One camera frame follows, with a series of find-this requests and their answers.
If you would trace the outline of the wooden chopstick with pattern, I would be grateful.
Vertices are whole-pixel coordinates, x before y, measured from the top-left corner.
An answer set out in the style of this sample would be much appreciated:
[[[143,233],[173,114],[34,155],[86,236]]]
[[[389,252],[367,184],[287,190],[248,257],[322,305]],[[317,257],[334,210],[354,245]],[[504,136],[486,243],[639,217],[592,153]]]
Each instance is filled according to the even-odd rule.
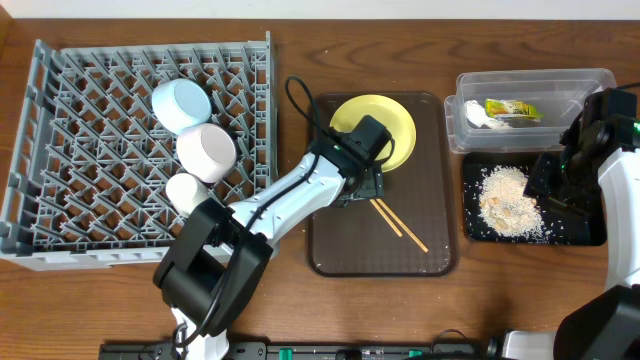
[[[377,199],[377,203],[399,228],[402,236],[406,234],[424,253],[428,253],[429,249],[425,243],[408,227],[408,225],[382,200]]]

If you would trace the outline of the yellow plate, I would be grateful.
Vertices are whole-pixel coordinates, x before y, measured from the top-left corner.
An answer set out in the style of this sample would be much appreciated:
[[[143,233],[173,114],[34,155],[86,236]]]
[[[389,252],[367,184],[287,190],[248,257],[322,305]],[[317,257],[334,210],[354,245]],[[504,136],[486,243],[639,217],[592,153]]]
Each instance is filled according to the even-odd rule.
[[[388,158],[381,165],[389,172],[402,165],[411,155],[416,144],[416,126],[408,110],[398,101],[383,95],[360,95],[343,103],[332,115],[329,126],[338,132],[351,132],[357,123],[369,115],[384,125],[394,140],[394,150],[388,143],[376,158]]]

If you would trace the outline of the green snack wrapper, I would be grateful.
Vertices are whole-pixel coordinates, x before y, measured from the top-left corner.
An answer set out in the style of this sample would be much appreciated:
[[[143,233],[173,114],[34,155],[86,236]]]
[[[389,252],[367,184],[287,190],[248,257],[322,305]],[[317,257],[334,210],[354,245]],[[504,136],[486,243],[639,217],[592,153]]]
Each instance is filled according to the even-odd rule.
[[[485,100],[486,115],[500,120],[527,119],[539,121],[543,114],[538,109],[520,100]]]

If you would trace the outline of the small pale green cup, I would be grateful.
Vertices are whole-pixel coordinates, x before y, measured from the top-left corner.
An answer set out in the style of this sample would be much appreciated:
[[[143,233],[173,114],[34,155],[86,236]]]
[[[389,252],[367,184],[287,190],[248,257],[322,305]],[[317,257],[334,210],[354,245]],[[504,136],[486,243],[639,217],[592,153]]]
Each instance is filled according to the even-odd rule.
[[[202,202],[209,198],[205,185],[189,173],[172,176],[166,183],[166,194],[180,216],[188,217]]]

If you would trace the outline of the light blue bowl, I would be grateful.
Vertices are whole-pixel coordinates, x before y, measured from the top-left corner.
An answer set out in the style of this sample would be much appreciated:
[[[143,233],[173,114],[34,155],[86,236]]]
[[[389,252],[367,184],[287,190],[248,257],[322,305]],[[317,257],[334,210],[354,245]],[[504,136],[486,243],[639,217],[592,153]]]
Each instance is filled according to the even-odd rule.
[[[175,135],[205,123],[212,114],[206,92],[188,79],[175,79],[157,86],[151,94],[151,104],[160,124]]]

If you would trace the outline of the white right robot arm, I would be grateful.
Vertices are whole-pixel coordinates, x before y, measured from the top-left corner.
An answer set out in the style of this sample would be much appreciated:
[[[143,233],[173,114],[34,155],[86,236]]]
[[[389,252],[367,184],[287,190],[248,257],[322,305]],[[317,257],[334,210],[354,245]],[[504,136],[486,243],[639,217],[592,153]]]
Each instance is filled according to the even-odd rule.
[[[608,267],[605,291],[552,332],[509,331],[501,359],[639,357],[639,127],[593,140],[565,135],[564,173],[589,170],[604,197]]]

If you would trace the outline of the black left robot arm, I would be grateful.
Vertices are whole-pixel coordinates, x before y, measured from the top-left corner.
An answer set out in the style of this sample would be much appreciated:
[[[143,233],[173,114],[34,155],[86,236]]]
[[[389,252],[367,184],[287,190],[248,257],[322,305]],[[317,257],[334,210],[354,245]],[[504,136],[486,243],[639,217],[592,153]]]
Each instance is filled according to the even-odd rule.
[[[248,305],[278,241],[313,212],[358,189],[380,145],[317,143],[266,190],[223,206],[213,199],[190,212],[158,265],[154,284],[177,320],[178,359],[221,359],[226,331]]]

